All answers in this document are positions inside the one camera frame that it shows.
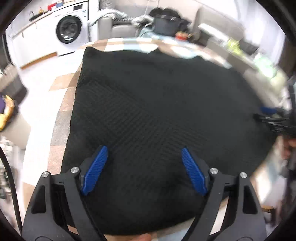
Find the white cabinet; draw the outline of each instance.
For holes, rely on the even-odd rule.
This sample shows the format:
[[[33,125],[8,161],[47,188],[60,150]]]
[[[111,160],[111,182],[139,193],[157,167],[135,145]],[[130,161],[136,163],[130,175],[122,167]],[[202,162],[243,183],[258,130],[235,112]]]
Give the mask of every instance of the white cabinet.
[[[50,17],[38,20],[13,38],[16,64],[19,67],[56,51]]]

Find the black pot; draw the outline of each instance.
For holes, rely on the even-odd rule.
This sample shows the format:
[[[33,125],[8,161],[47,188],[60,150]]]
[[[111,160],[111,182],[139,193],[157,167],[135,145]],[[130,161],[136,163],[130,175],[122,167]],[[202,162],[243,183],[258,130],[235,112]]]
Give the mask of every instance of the black pot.
[[[153,21],[152,29],[156,34],[175,36],[180,27],[182,19],[167,15],[156,15]]]

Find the metal screw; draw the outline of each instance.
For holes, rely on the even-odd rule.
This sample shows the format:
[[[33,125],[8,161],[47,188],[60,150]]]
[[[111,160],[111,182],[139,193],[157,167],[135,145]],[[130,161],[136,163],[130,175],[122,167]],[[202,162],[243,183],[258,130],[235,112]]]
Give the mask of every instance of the metal screw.
[[[213,167],[213,168],[210,169],[210,172],[212,174],[217,174],[218,173],[218,169]]]
[[[42,177],[47,177],[49,175],[49,172],[42,173]]]
[[[79,168],[78,167],[72,167],[71,168],[71,172],[72,173],[77,173],[79,171]]]
[[[242,178],[247,178],[248,175],[247,175],[245,172],[241,172],[241,173],[240,173],[240,176],[241,176]]]

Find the washing machine door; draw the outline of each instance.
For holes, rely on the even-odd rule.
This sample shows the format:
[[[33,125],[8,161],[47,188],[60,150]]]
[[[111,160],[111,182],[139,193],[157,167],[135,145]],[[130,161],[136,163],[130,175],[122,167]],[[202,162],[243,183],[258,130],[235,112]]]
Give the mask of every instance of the washing machine door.
[[[63,17],[57,24],[57,38],[64,44],[72,43],[79,36],[81,25],[80,19],[76,16]]]

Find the black cable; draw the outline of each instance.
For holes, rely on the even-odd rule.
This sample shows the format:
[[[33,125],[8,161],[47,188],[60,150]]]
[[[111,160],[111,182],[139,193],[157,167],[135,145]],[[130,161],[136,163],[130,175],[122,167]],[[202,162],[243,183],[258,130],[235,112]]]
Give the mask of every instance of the black cable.
[[[153,31],[146,31],[145,33],[153,32]],[[145,33],[143,33],[139,38],[141,38]]]
[[[8,160],[0,146],[0,159],[4,165],[4,168],[6,170],[7,173],[7,177],[9,180],[9,184],[10,184],[10,190],[11,190],[11,196],[12,196],[12,202],[13,202],[13,208],[15,210],[15,218],[17,220],[17,225],[20,231],[20,234],[22,234],[22,219],[20,217],[20,208],[18,206],[18,201],[17,201],[17,191],[15,189],[15,182],[13,180],[13,175],[12,175],[12,171],[10,168],[10,165],[8,163]]]

